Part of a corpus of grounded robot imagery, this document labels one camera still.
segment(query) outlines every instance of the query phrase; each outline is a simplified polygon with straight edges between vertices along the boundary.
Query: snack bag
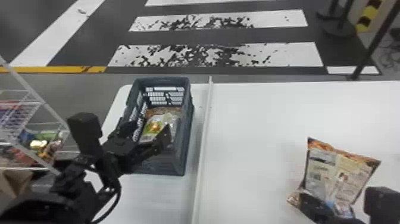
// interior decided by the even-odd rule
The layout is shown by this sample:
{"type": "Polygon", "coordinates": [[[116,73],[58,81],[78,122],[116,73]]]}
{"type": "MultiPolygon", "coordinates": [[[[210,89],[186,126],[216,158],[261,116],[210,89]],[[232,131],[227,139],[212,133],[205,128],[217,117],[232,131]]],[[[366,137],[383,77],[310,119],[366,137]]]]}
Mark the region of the snack bag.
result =
{"type": "Polygon", "coordinates": [[[379,164],[380,161],[374,158],[351,154],[308,138],[304,179],[287,201],[299,208],[299,195],[305,193],[336,208],[336,211],[343,210],[338,215],[349,216],[348,210],[343,208],[356,202],[379,164]]]}

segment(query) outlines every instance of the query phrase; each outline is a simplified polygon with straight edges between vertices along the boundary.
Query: yellow line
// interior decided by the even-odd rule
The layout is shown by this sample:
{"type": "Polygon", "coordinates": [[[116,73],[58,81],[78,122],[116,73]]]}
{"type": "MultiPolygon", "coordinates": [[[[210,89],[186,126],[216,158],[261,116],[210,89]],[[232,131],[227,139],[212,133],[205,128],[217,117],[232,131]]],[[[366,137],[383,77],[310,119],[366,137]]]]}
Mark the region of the yellow line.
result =
{"type": "MultiPolygon", "coordinates": [[[[103,73],[104,66],[46,66],[46,67],[14,67],[18,73],[103,73]]],[[[0,73],[8,73],[7,69],[0,67],[0,73]]]]}

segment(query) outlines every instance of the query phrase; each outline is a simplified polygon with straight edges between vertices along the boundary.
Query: metal bar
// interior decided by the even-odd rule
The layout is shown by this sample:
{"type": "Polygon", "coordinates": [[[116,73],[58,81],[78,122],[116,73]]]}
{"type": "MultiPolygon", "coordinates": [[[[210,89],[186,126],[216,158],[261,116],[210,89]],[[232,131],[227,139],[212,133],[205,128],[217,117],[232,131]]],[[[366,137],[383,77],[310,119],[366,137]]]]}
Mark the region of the metal bar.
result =
{"type": "Polygon", "coordinates": [[[329,14],[333,14],[336,11],[336,8],[338,7],[339,0],[332,0],[330,6],[329,6],[329,14]]]}
{"type": "Polygon", "coordinates": [[[389,15],[387,15],[386,19],[384,20],[382,26],[376,33],[374,39],[372,40],[370,46],[367,49],[367,53],[365,53],[365,57],[361,60],[357,68],[354,70],[354,73],[349,76],[348,80],[358,80],[360,74],[367,64],[368,60],[371,58],[372,53],[375,49],[379,46],[379,43],[382,41],[383,37],[385,36],[386,32],[390,28],[390,25],[396,19],[397,15],[400,12],[400,0],[397,0],[395,5],[393,6],[392,10],[390,11],[389,15]]]}
{"type": "Polygon", "coordinates": [[[351,7],[353,6],[354,0],[347,0],[346,5],[345,5],[345,10],[342,14],[342,16],[339,19],[339,22],[337,23],[337,28],[341,29],[345,25],[347,21],[347,16],[349,16],[351,7]]]}

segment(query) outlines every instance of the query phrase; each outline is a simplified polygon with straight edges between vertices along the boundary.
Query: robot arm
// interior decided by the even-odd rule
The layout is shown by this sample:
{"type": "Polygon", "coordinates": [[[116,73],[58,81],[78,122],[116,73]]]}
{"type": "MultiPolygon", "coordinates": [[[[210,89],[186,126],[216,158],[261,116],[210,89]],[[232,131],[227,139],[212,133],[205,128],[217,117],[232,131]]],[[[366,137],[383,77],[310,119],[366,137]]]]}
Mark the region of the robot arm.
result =
{"type": "Polygon", "coordinates": [[[144,160],[158,155],[171,142],[167,125],[146,145],[138,145],[129,137],[136,129],[134,123],[121,125],[100,145],[102,136],[98,118],[94,114],[79,113],[69,118],[67,123],[78,144],[80,155],[56,177],[49,193],[30,194],[22,203],[13,206],[2,219],[51,220],[62,224],[99,223],[117,205],[121,197],[119,177],[133,173],[144,160]],[[84,180],[86,171],[99,175],[103,187],[95,191],[90,182],[84,180]],[[116,196],[110,209],[99,219],[96,214],[116,196]]]}

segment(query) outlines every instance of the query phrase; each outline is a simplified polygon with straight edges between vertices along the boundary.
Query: food package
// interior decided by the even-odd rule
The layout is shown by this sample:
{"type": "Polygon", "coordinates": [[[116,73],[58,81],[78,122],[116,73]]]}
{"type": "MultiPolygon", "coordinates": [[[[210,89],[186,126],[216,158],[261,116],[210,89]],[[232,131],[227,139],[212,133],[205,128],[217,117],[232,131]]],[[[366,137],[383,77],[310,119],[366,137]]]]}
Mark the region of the food package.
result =
{"type": "Polygon", "coordinates": [[[146,122],[139,143],[146,144],[152,142],[166,125],[174,125],[174,116],[171,113],[152,116],[146,122]]]}
{"type": "Polygon", "coordinates": [[[338,215],[349,217],[349,208],[379,164],[374,158],[351,154],[308,138],[304,179],[287,201],[299,208],[300,193],[310,194],[324,201],[338,215]]]}
{"type": "Polygon", "coordinates": [[[146,118],[151,119],[151,117],[153,116],[162,116],[165,114],[168,114],[168,117],[165,121],[170,125],[172,137],[171,141],[173,142],[175,139],[177,127],[179,125],[180,119],[182,118],[180,107],[155,107],[153,109],[147,110],[146,118]]]}

